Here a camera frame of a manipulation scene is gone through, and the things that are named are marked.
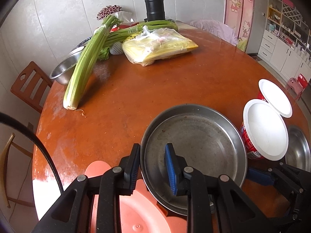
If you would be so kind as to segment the orange bear-ear plastic plate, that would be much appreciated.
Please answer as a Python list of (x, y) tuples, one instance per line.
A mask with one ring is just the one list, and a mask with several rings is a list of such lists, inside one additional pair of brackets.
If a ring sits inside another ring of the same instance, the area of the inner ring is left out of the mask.
[[(85, 175), (89, 178), (100, 176), (111, 168), (104, 161), (94, 161), (86, 168)], [(92, 203), (89, 232), (96, 232), (98, 198), (95, 195)], [(137, 180), (131, 196), (120, 196), (120, 213), (122, 232), (187, 232), (187, 220), (168, 216), (161, 210), (142, 179)]]

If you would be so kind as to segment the celery bunch front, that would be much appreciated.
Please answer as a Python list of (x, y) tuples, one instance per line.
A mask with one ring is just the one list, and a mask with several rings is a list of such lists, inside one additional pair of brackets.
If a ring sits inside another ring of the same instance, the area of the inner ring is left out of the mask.
[(83, 49), (64, 94), (63, 107), (65, 109), (76, 110), (78, 108), (100, 51), (112, 27), (120, 23), (121, 21), (116, 16), (107, 16)]

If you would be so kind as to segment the patterned dish with food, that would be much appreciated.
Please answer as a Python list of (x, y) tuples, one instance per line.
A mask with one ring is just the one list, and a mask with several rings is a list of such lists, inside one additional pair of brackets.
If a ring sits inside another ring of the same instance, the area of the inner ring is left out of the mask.
[(79, 44), (76, 46), (76, 48), (85, 46), (91, 38), (92, 38), (92, 36), (91, 36), (91, 37), (88, 37), (88, 38), (85, 39), (85, 40), (83, 40), (81, 43), (79, 43)]

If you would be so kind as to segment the white shelf cabinet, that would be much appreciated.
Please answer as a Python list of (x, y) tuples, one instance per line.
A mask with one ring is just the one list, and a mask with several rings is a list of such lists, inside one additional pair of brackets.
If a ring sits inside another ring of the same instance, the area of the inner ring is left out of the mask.
[(258, 56), (285, 81), (298, 75), (310, 81), (310, 27), (291, 0), (267, 0)]

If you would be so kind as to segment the celery bunch rear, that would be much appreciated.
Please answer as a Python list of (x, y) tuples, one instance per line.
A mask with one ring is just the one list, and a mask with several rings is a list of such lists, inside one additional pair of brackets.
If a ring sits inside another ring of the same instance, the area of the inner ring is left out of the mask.
[(132, 36), (134, 34), (140, 34), (143, 31), (143, 28), (146, 27), (148, 30), (157, 30), (160, 28), (169, 28), (178, 31), (178, 26), (173, 21), (167, 21), (167, 20), (157, 20), (157, 21), (150, 21), (150, 22), (141, 22), (137, 23), (134, 26), (123, 28), (116, 30), (114, 32), (111, 32), (107, 40), (105, 41), (103, 48), (110, 47), (114, 43), (117, 42), (123, 42), (126, 38), (129, 36)]

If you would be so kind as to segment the curved-back wooden chair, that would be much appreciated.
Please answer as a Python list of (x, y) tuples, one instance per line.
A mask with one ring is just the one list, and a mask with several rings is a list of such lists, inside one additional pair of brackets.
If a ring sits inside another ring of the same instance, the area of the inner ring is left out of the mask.
[(1, 202), (8, 209), (12, 204), (24, 207), (34, 208), (33, 201), (26, 201), (19, 198), (19, 194), (13, 191), (14, 185), (23, 186), (20, 175), (25, 166), (23, 159), (28, 158), (30, 163), (33, 159), (33, 153), (18, 145), (15, 140), (15, 133), (11, 133), (4, 149), (1, 151)]

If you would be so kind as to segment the pink hello kitty wardrobe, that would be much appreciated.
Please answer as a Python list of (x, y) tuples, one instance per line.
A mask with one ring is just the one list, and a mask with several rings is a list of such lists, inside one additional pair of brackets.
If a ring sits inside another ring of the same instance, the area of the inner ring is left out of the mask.
[(255, 0), (225, 0), (225, 24), (238, 39), (237, 48), (246, 51), (253, 20)]

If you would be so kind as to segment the white foam-netted fruit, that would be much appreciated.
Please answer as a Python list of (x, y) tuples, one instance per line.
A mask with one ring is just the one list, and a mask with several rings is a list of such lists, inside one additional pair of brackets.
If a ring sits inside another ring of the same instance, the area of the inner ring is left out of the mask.
[(121, 42), (116, 42), (112, 44), (110, 47), (110, 54), (112, 55), (122, 55), (124, 53), (122, 49), (122, 43)]

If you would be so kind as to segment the steel mixing bowl far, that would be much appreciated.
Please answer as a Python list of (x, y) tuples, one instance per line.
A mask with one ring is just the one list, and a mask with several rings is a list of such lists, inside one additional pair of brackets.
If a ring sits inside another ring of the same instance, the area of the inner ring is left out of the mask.
[(49, 78), (55, 80), (61, 85), (68, 85), (75, 70), (76, 63), (78, 62), (84, 48), (84, 46), (81, 46), (72, 50), (65, 59), (54, 68), (50, 73)]

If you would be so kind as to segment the shallow steel round pan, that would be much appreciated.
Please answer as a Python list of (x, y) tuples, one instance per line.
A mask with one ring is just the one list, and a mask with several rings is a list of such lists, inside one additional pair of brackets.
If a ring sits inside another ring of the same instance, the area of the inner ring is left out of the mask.
[(247, 155), (237, 128), (218, 111), (196, 104), (173, 106), (160, 113), (147, 127), (141, 141), (140, 167), (152, 196), (166, 209), (187, 214), (187, 198), (176, 197), (169, 185), (166, 144), (204, 175), (228, 175), (242, 186)]

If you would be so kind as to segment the yellow noodles plastic bag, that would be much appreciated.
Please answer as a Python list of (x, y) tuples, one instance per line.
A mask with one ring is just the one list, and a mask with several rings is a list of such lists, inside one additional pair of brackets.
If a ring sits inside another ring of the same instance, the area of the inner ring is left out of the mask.
[(188, 53), (198, 45), (171, 28), (148, 30), (143, 27), (141, 34), (127, 39), (122, 43), (122, 50), (133, 64), (143, 67), (160, 59), (169, 59)]

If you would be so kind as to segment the pink cloth on chair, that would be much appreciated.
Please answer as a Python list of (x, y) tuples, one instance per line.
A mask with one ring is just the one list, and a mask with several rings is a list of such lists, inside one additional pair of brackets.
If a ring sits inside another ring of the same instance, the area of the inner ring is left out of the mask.
[(233, 46), (237, 46), (238, 44), (238, 38), (235, 34), (235, 31), (231, 27), (220, 21), (212, 19), (200, 19), (191, 21), (190, 25), (201, 30), (205, 30), (210, 34), (230, 43)]

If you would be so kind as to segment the pink child stool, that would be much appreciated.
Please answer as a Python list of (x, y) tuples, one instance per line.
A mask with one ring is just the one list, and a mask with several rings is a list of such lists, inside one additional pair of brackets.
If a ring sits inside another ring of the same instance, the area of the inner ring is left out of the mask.
[(292, 89), (296, 94), (295, 100), (299, 100), (303, 91), (308, 86), (308, 81), (303, 74), (299, 74), (297, 78), (290, 78), (287, 82), (287, 90)]

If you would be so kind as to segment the red white instant-noodle bowl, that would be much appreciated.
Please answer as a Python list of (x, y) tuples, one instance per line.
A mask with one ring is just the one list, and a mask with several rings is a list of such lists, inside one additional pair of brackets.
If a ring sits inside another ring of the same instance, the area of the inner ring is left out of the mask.
[(288, 149), (288, 131), (282, 116), (261, 99), (252, 99), (244, 106), (240, 135), (251, 160), (278, 161)]

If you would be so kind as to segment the stainless steel deep bowl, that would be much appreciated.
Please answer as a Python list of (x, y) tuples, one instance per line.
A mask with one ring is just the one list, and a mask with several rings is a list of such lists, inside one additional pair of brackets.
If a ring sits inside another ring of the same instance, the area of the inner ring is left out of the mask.
[(310, 148), (306, 136), (297, 126), (288, 127), (289, 144), (285, 161), (288, 165), (310, 172)]

